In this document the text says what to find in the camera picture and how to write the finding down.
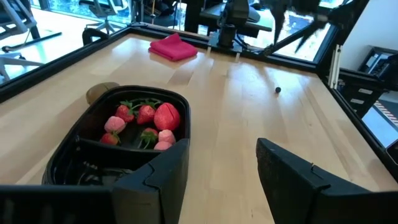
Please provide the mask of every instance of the pink marshmallow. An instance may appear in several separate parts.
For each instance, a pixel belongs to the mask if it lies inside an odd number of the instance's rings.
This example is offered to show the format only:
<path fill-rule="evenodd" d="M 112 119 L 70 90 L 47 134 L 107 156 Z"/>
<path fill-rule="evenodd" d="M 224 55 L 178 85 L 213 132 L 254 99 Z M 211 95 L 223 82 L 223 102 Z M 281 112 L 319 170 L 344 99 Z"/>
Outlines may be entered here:
<path fill-rule="evenodd" d="M 165 141 L 165 142 L 169 142 L 171 144 L 175 143 L 175 137 L 173 135 L 173 132 L 171 132 L 170 130 L 163 130 L 159 133 L 159 141 Z"/>
<path fill-rule="evenodd" d="M 126 127 L 126 122 L 123 119 L 112 116 L 105 123 L 105 131 L 107 133 L 116 133 L 119 134 Z"/>
<path fill-rule="evenodd" d="M 154 149 L 164 151 L 164 150 L 167 150 L 170 147 L 172 147 L 172 145 L 169 142 L 158 142 L 155 145 Z"/>

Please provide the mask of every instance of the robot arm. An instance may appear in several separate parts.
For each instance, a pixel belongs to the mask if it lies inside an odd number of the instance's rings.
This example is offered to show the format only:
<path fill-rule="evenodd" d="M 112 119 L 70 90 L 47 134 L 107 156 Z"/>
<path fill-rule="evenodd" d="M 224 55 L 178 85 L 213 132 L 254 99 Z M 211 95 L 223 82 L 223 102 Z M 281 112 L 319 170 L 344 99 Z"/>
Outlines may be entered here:
<path fill-rule="evenodd" d="M 274 44 L 263 51 L 264 55 L 269 55 L 302 37 L 296 48 L 297 52 L 311 35 L 318 29 L 324 28 L 327 23 L 337 26 L 337 28 L 341 30 L 346 30 L 353 26 L 354 9 L 357 7 L 359 0 L 340 5 L 332 9 L 328 14 L 318 13 L 320 0 L 261 0 L 260 3 L 270 9 L 275 19 Z M 284 14 L 286 10 L 291 10 L 301 15 L 312 15 L 314 20 L 310 25 L 298 31 L 296 34 L 278 43 L 277 41 L 285 21 Z"/>
<path fill-rule="evenodd" d="M 358 3 L 361 0 L 352 0 L 348 4 L 340 5 L 332 9 L 327 14 L 320 14 L 318 12 L 319 3 L 321 0 L 260 0 L 260 4 L 269 8 L 272 16 L 275 19 L 275 35 L 274 43 L 266 47 L 260 54 L 270 55 L 271 53 L 291 44 L 292 42 L 300 39 L 300 43 L 296 48 L 296 52 L 299 48 L 313 35 L 318 29 L 322 29 L 327 23 L 337 26 L 340 30 L 347 30 L 349 27 L 354 25 L 354 12 L 357 8 Z M 228 0 L 225 9 L 218 21 L 218 24 L 223 30 L 226 25 L 233 26 L 235 29 L 242 27 L 248 18 L 248 1 L 247 0 Z M 292 34 L 291 36 L 278 42 L 280 32 L 285 22 L 286 10 L 294 11 L 301 15 L 311 15 L 314 20 L 311 24 Z M 235 32 L 230 32 L 225 35 L 221 32 L 220 39 L 225 39 L 220 42 L 224 42 L 224 46 L 229 46 L 235 36 Z"/>

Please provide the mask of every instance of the pink cloth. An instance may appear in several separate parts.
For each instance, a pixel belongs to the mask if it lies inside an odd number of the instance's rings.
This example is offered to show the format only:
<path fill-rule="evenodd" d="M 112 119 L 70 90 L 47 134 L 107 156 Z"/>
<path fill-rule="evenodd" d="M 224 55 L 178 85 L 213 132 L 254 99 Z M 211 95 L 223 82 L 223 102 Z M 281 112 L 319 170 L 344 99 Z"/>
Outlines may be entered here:
<path fill-rule="evenodd" d="M 153 41 L 150 43 L 149 51 L 171 61 L 186 59 L 198 53 L 194 46 L 183 42 L 177 33 L 163 40 Z"/>

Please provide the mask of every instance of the black chair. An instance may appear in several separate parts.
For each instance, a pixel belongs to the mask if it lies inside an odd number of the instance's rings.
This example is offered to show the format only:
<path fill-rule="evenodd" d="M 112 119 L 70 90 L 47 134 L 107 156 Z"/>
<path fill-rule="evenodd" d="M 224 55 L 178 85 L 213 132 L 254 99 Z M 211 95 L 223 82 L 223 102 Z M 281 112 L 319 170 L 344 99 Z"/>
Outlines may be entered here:
<path fill-rule="evenodd" d="M 108 20 L 108 16 L 115 16 L 119 11 L 127 8 L 129 5 L 126 0 L 79 0 L 79 5 L 88 6 L 96 17 L 104 19 L 104 22 L 87 24 L 86 28 L 96 26 L 98 30 L 106 29 L 107 34 L 115 32 L 115 28 L 124 28 L 123 26 L 111 23 Z"/>

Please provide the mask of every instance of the strawberry leaf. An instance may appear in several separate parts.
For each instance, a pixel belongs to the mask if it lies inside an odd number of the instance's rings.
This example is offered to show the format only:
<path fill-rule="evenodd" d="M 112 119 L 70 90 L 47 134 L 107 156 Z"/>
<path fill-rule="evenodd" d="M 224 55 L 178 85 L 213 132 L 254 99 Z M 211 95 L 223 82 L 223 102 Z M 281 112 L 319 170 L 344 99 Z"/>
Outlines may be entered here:
<path fill-rule="evenodd" d="M 128 108 L 132 107 L 132 103 L 130 101 L 121 101 L 120 104 L 127 106 Z"/>

